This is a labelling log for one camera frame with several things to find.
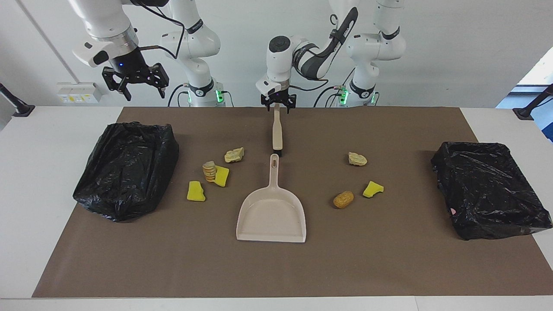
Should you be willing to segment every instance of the black plastic bag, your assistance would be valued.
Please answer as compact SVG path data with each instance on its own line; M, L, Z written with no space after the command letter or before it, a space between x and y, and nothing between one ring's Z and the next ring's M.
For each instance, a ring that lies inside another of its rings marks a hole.
M503 239L553 226L505 145L445 142L431 162L461 238Z
M155 210L173 176L179 145L171 125L108 125L88 158L73 198L112 221Z

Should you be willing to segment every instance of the yellow foam piece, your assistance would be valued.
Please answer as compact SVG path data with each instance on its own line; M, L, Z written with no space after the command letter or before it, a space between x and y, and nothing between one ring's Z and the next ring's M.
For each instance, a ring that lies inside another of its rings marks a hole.
M217 168L217 173L215 173L215 183L221 187L226 186L228 174L231 172L231 170L226 167L220 167L217 165L215 167Z
M192 180L188 183L188 194L186 195L188 201L203 202L206 200L204 195L204 189L197 180Z
M363 191L363 196L366 196L368 198L372 198L375 194L379 192L384 192L384 186L381 186L375 182L369 182L369 185Z

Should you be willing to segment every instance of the white table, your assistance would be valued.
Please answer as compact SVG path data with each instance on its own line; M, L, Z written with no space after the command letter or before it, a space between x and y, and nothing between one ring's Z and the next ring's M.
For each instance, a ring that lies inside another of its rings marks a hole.
M546 297L31 299L67 223L88 155L120 107L37 107L0 132L0 310L551 310ZM553 144L511 110L463 108L480 142L512 152L553 210ZM553 267L553 230L535 234Z

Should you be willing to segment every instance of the brown table surface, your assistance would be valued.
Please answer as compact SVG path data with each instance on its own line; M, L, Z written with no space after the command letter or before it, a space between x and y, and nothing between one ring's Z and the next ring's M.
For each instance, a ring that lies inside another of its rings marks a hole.
M237 241L244 198L268 183L272 113L262 108L124 108L119 122L173 125L180 158L151 214L113 223L77 206L33 297L551 295L532 236L461 240L430 158L476 138L458 108L298 108L282 115L279 184L301 200L304 244ZM238 163L225 151L244 146ZM369 164L347 164L347 152ZM226 188L201 164L229 167ZM186 200L200 180L204 203ZM385 186L372 199L368 182ZM344 210L332 198L355 193Z

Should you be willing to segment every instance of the dustpan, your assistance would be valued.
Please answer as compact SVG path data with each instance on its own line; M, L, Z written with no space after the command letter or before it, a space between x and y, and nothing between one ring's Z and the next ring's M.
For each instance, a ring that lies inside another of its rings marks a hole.
M270 158L269 186L246 197L236 224L236 238L247 241L303 243L305 214L292 192L278 187L279 157Z

